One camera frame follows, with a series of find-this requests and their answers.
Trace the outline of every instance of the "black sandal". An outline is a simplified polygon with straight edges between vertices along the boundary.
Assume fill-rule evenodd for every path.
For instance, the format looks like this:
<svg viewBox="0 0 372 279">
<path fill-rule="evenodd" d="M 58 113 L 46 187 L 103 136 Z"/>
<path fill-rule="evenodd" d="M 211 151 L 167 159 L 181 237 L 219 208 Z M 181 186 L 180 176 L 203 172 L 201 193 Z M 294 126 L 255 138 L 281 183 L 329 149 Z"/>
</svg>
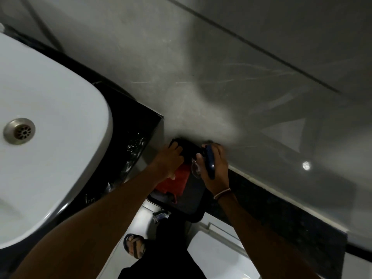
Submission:
<svg viewBox="0 0 372 279">
<path fill-rule="evenodd" d="M 137 241 L 141 241 L 142 242 L 142 244 L 139 247 L 137 245 Z M 128 243 L 132 243 L 132 245 L 133 245 L 133 254 L 131 254 L 129 252 Z M 137 258 L 137 259 L 142 258 L 143 254 L 146 251 L 145 239 L 142 236 L 140 236 L 140 235 L 127 234 L 124 237 L 123 244 L 124 244 L 124 249 L 127 251 L 127 253 L 130 254 L 131 256 Z"/>
</svg>

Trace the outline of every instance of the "sink drain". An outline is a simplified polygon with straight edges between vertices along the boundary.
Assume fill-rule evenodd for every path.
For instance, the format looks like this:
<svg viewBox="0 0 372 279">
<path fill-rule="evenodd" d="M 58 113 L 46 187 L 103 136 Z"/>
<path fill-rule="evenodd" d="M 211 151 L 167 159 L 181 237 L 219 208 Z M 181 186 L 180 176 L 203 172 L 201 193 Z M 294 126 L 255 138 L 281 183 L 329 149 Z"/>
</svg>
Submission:
<svg viewBox="0 0 372 279">
<path fill-rule="evenodd" d="M 5 126 L 3 135 L 10 144 L 24 144 L 35 135 L 35 124 L 27 118 L 15 119 Z"/>
</svg>

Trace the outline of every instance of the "bathroom wall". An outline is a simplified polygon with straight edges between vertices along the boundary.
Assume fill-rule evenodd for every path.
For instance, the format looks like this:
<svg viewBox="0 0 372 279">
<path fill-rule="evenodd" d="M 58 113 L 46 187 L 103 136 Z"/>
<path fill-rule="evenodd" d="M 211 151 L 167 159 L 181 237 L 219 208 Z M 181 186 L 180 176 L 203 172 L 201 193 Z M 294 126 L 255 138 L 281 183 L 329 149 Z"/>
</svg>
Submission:
<svg viewBox="0 0 372 279">
<path fill-rule="evenodd" d="M 225 145 L 372 250 L 369 1 L 29 1 L 69 56 L 165 116 L 166 139 Z M 51 45 L 19 0 L 1 9 Z"/>
</svg>

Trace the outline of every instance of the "black pants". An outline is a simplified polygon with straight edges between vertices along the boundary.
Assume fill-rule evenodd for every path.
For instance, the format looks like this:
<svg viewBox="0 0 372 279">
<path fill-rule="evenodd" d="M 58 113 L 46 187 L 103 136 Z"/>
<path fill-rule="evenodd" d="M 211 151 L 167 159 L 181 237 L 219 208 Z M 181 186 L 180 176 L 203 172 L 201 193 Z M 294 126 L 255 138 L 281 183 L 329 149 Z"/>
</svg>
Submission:
<svg viewBox="0 0 372 279">
<path fill-rule="evenodd" d="M 146 242 L 146 252 L 131 267 L 124 268 L 118 279 L 192 278 L 206 279 L 187 251 L 184 221 L 172 214 L 156 228 L 156 240 Z"/>
</svg>

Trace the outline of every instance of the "wrist band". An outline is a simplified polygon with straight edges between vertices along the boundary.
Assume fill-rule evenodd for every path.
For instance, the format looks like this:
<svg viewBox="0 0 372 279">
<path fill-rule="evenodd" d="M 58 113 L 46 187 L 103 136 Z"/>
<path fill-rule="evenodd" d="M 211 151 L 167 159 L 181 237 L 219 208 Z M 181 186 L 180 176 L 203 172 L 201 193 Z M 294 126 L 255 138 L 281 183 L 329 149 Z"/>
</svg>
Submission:
<svg viewBox="0 0 372 279">
<path fill-rule="evenodd" d="M 216 201 L 218 201 L 218 199 L 219 199 L 220 197 L 222 197 L 222 195 L 224 195 L 224 194 L 226 194 L 226 193 L 230 193 L 230 192 L 231 192 L 231 189 L 230 189 L 230 188 L 227 188 L 227 189 L 225 189 L 225 190 L 219 192 L 217 195 L 215 195 L 215 196 L 213 197 L 213 199 L 215 199 Z"/>
</svg>

